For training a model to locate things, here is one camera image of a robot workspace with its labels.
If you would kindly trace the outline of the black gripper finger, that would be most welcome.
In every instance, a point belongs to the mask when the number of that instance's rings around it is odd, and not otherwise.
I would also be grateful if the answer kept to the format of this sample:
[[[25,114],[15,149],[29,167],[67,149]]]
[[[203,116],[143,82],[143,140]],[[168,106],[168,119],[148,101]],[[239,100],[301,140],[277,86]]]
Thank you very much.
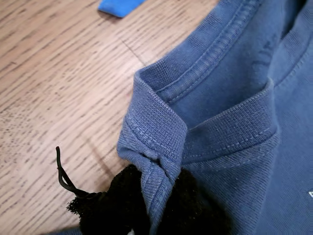
[[[141,192],[141,172],[132,164],[119,172],[107,191],[75,197],[67,209],[79,216],[84,235],[147,235],[150,219]]]
[[[158,235],[228,235],[231,219],[224,208],[182,169],[166,203]]]

